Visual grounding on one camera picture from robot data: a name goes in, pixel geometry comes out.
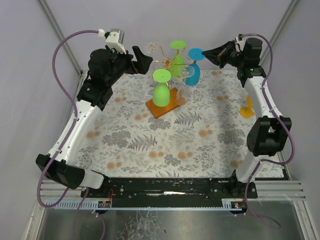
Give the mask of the blue wine glass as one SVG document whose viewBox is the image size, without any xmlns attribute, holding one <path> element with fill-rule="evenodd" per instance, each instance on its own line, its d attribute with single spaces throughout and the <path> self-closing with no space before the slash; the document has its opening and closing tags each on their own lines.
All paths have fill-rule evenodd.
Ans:
<svg viewBox="0 0 320 240">
<path fill-rule="evenodd" d="M 188 51 L 188 57 L 192 60 L 192 64 L 187 66 L 187 70 L 191 70 L 191 75 L 184 82 L 187 86 L 195 86 L 200 80 L 201 70 L 197 62 L 205 58 L 202 52 L 201 48 L 192 48 Z"/>
</svg>

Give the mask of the orange wine glass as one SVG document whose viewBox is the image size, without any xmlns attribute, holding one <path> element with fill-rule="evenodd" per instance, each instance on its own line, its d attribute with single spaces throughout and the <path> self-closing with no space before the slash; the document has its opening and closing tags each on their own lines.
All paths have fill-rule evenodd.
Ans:
<svg viewBox="0 0 320 240">
<path fill-rule="evenodd" d="M 246 106 L 243 106 L 239 109 L 239 114 L 246 119 L 255 115 L 254 105 L 249 95 L 246 98 Z"/>
</svg>

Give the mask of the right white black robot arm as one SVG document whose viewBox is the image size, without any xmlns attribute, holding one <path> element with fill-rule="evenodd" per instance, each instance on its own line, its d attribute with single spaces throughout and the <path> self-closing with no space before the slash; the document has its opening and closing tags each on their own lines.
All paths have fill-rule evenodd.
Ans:
<svg viewBox="0 0 320 240">
<path fill-rule="evenodd" d="M 263 42 L 268 40 L 257 33 L 239 34 L 224 45 L 205 50 L 202 54 L 211 63 L 224 68 L 231 65 L 237 69 L 237 78 L 252 102 L 256 121 L 246 138 L 248 152 L 240 167 L 233 171 L 226 183 L 214 185 L 214 194 L 231 198 L 256 198 L 254 180 L 263 163 L 281 152 L 287 140 L 292 140 L 292 121 L 284 117 L 270 94 L 267 80 L 269 72 L 260 66 Z"/>
</svg>

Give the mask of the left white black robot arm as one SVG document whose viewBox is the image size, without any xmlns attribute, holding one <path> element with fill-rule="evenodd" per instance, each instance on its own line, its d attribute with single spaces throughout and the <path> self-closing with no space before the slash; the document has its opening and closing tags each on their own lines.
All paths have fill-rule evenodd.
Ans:
<svg viewBox="0 0 320 240">
<path fill-rule="evenodd" d="M 77 95 L 76 112 L 71 117 L 57 140 L 46 155 L 39 154 L 36 165 L 45 176 L 72 190 L 78 187 L 99 189 L 105 176 L 93 170 L 76 166 L 81 141 L 94 125 L 98 114 L 111 98 L 112 85 L 123 74 L 146 74 L 152 57 L 133 46 L 134 54 L 119 53 L 113 48 L 100 48 L 90 54 L 89 77 Z"/>
</svg>

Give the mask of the front green wine glass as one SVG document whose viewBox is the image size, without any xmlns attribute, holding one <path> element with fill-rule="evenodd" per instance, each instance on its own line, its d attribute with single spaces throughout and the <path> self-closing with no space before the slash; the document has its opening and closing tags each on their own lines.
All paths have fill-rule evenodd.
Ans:
<svg viewBox="0 0 320 240">
<path fill-rule="evenodd" d="M 170 103 L 170 88 L 167 83 L 171 79 L 171 73 L 166 69 L 157 69 L 152 74 L 157 82 L 153 90 L 152 101 L 158 107 L 165 107 Z"/>
</svg>

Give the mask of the green wine glass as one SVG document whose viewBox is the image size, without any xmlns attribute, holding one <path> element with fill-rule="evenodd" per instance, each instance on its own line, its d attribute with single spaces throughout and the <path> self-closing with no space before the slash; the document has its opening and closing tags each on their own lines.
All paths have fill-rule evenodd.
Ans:
<svg viewBox="0 0 320 240">
<path fill-rule="evenodd" d="M 176 54 L 170 61 L 170 72 L 173 78 L 180 78 L 178 69 L 185 64 L 185 60 L 182 57 L 182 53 L 185 50 L 186 42 L 183 40 L 174 40 L 170 43 L 170 47 L 176 50 Z"/>
<path fill-rule="evenodd" d="M 170 103 L 170 88 L 167 83 L 171 79 L 171 73 L 166 69 L 157 69 L 152 74 L 157 82 L 153 90 L 152 101 L 158 107 L 165 107 Z"/>
</svg>

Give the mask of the back green wine glass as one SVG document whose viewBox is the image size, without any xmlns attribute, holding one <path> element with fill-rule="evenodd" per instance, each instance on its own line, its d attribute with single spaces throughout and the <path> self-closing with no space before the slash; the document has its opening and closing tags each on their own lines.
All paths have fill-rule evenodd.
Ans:
<svg viewBox="0 0 320 240">
<path fill-rule="evenodd" d="M 185 64 L 185 60 L 182 57 L 182 53 L 185 50 L 186 42 L 183 40 L 174 40 L 170 43 L 170 47 L 176 50 L 176 54 L 170 61 L 170 72 L 173 78 L 180 78 L 178 69 Z"/>
</svg>

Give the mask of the floral table mat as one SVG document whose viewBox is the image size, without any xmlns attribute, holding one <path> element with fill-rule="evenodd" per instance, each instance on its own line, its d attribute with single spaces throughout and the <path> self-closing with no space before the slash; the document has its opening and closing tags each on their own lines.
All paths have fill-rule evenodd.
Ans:
<svg viewBox="0 0 320 240">
<path fill-rule="evenodd" d="M 123 75 L 70 162 L 109 177 L 160 178 L 227 178 L 242 165 L 256 115 L 240 113 L 247 93 L 234 70 L 203 70 L 186 103 L 159 118 L 146 107 L 155 87 L 150 75 Z"/>
</svg>

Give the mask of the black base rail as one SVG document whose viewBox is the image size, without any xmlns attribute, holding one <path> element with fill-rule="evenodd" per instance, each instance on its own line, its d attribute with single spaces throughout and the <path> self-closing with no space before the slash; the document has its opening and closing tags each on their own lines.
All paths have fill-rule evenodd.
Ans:
<svg viewBox="0 0 320 240">
<path fill-rule="evenodd" d="M 87 197 L 108 199 L 113 208 L 222 207 L 223 199 L 256 199 L 256 185 L 226 178 L 106 177 Z"/>
</svg>

